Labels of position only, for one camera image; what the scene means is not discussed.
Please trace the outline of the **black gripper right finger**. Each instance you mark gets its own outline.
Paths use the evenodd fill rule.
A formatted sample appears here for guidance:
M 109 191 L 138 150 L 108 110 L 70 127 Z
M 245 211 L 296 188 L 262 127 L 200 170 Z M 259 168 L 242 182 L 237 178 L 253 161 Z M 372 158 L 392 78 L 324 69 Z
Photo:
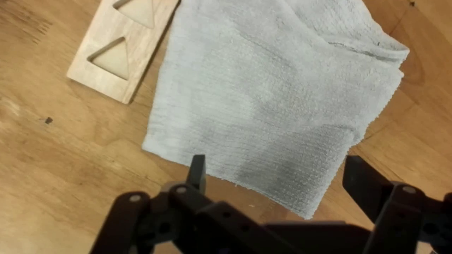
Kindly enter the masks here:
M 452 254 L 452 194 L 433 199 L 389 181 L 359 155 L 347 157 L 342 185 L 375 223 L 364 254 L 416 254 L 419 243 Z

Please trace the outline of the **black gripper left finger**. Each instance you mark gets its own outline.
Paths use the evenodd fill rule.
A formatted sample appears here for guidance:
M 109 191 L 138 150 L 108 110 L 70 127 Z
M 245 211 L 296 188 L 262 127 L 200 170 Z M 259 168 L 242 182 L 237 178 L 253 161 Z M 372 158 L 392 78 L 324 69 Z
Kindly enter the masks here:
M 146 192 L 118 196 L 90 254 L 153 254 L 157 244 L 193 240 L 196 213 L 211 205 L 205 160 L 196 155 L 187 179 L 167 185 L 155 198 Z

